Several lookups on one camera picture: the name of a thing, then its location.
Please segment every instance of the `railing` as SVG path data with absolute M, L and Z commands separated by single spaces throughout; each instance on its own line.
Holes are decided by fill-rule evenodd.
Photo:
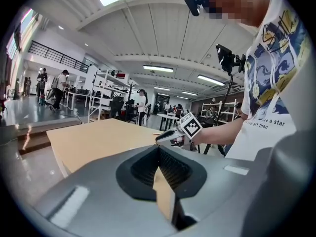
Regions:
M 78 69 L 82 72 L 87 73 L 89 66 L 77 61 L 74 58 L 69 57 L 66 54 L 63 54 L 61 52 L 58 52 L 48 46 L 45 46 L 43 44 L 40 44 L 36 41 L 32 41 L 32 44 L 29 48 L 29 53 L 33 53 L 36 55 L 39 55 L 41 57 L 56 61 L 58 63 L 64 64 L 66 66 L 69 66 L 73 69 Z

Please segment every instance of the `hand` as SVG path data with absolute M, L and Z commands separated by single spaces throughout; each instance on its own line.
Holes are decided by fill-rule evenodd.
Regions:
M 204 143 L 204 133 L 205 133 L 205 130 L 202 129 L 201 132 L 199 132 L 193 139 L 192 139 L 192 142 L 193 142 L 193 145 L 194 146 L 197 146 L 201 143 Z

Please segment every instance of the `gray machine housing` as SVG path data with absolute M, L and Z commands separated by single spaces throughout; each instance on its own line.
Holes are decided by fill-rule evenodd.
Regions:
M 167 221 L 155 201 L 132 198 L 116 178 L 123 162 L 146 150 L 157 149 L 171 150 L 197 162 L 207 173 L 197 194 L 180 200 L 184 214 L 196 222 L 182 231 Z M 89 190 L 89 195 L 64 229 L 75 236 L 184 237 L 203 236 L 210 229 L 213 236 L 239 236 L 247 209 L 265 178 L 270 151 L 263 149 L 255 161 L 245 161 L 205 156 L 175 147 L 138 148 L 88 163 L 50 189 L 35 209 L 49 221 L 74 188 L 81 186 Z M 249 172 L 233 173 L 224 169 L 228 165 Z

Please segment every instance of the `black camera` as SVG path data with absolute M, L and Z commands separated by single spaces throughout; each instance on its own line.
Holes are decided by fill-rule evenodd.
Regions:
M 233 70 L 233 67 L 239 66 L 238 72 L 244 72 L 244 66 L 246 63 L 246 56 L 243 54 L 241 56 L 241 59 L 239 55 L 232 54 L 232 51 L 230 51 L 228 48 L 217 44 L 216 45 L 217 50 L 217 56 L 219 63 L 222 65 L 222 69 L 228 73 L 230 76 Z
M 201 1 L 200 0 L 184 0 L 187 4 L 187 6 L 190 9 L 190 12 L 192 13 L 192 15 L 194 17 L 198 17 L 199 16 L 199 7 L 201 5 Z

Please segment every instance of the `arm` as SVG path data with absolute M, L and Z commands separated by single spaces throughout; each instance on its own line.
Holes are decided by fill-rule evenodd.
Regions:
M 194 137 L 193 142 L 195 145 L 199 145 L 201 143 L 219 145 L 233 144 L 242 127 L 242 123 L 247 118 L 248 115 L 243 113 L 241 118 L 235 119 L 225 125 L 205 128 L 196 137 Z

